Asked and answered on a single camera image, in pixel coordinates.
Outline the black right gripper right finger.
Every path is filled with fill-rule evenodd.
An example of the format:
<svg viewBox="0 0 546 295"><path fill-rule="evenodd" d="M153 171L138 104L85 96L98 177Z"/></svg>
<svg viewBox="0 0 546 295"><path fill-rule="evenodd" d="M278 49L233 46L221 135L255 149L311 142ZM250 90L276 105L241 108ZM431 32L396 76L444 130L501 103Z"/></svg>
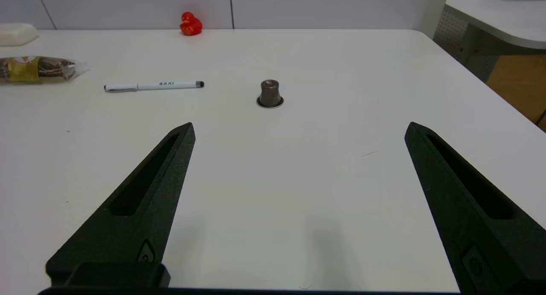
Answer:
<svg viewBox="0 0 546 295"><path fill-rule="evenodd" d="M543 295L545 229L433 130L404 141L461 293Z"/></svg>

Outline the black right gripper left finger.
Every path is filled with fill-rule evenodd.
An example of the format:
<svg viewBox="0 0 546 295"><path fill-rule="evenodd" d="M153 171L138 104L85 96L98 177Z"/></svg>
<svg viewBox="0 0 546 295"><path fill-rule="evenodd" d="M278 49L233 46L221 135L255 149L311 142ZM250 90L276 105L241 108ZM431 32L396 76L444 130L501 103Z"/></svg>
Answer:
<svg viewBox="0 0 546 295"><path fill-rule="evenodd" d="M46 263L52 287L167 287L162 264L195 144L171 130Z"/></svg>

